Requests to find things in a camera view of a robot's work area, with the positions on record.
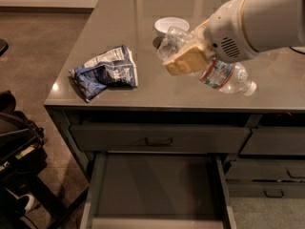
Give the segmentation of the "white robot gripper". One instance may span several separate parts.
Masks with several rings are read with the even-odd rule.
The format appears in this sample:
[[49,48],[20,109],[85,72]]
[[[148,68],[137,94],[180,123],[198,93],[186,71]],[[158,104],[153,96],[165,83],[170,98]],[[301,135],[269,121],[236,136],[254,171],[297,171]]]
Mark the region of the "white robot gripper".
[[[227,63],[253,59],[258,52],[246,36],[243,13],[247,0],[231,0],[223,4],[210,18],[191,31],[200,42],[205,39],[216,57]],[[171,75],[207,70],[211,60],[199,43],[185,46],[165,60],[162,65]]]

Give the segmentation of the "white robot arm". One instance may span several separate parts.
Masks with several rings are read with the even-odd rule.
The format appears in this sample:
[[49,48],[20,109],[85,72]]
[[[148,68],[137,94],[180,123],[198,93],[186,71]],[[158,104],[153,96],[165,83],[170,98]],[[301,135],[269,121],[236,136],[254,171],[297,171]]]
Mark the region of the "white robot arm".
[[172,75],[250,60],[262,52],[305,45],[305,0],[231,0],[191,32],[191,41],[163,61]]

